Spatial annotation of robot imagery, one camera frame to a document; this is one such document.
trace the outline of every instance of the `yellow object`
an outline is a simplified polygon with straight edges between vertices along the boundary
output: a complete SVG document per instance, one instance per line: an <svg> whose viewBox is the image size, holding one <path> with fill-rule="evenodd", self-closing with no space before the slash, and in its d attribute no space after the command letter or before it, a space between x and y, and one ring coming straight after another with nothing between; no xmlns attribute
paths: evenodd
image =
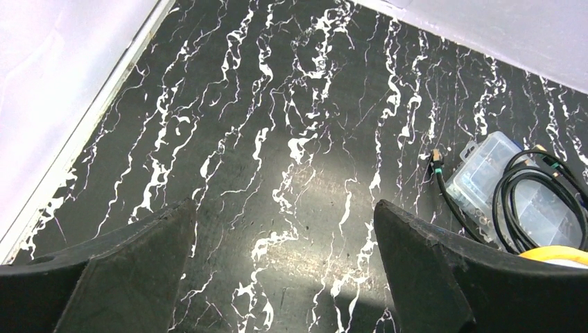
<svg viewBox="0 0 588 333"><path fill-rule="evenodd" d="M540 262L569 260L584 266L588 266L588 253L582 250L578 250L577 248L570 248L568 246L542 246L541 248L534 248L532 250L521 253L519 256Z"/></svg>

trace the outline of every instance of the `floor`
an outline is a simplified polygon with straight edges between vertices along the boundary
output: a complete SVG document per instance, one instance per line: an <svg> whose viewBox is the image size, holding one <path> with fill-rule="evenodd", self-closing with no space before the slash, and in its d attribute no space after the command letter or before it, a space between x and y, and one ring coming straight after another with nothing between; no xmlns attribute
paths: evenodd
<svg viewBox="0 0 588 333"><path fill-rule="evenodd" d="M588 179L586 105L347 1L179 1L16 262L190 196L172 332L398 332L374 204L459 231L429 151L496 130Z"/></svg>

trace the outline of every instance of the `plastic storage case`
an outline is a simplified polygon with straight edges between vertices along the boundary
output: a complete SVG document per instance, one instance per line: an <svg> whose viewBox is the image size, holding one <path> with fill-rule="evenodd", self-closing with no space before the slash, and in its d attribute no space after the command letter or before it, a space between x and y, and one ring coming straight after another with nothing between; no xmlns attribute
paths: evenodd
<svg viewBox="0 0 588 333"><path fill-rule="evenodd" d="M494 189L508 161L520 151L501 132L488 135L480 145L470 142L460 153L463 164L445 184L447 193L480 226L487 241L497 238L492 222ZM517 185L514 197L521 227L539 246L580 245L578 221L549 189L532 180L523 180ZM501 230L506 230L502 216L500 209L499 225Z"/></svg>

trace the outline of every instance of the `white wall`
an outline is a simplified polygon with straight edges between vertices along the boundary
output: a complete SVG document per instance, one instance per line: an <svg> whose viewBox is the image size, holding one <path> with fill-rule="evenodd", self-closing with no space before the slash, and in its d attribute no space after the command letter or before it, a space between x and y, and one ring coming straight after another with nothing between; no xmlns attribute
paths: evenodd
<svg viewBox="0 0 588 333"><path fill-rule="evenodd" d="M588 93L588 1L355 1Z"/></svg>
<svg viewBox="0 0 588 333"><path fill-rule="evenodd" d="M156 4L0 0L0 239Z"/></svg>

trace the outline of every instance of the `black plastic part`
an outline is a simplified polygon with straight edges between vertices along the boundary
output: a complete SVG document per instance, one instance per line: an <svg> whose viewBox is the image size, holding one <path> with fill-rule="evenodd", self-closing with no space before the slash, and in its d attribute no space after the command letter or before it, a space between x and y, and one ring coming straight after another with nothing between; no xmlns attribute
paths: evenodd
<svg viewBox="0 0 588 333"><path fill-rule="evenodd" d="M402 332L588 332L588 271L466 239L380 201L374 229Z"/></svg>
<svg viewBox="0 0 588 333"><path fill-rule="evenodd" d="M167 332L192 200L23 266L0 266L0 332Z"/></svg>

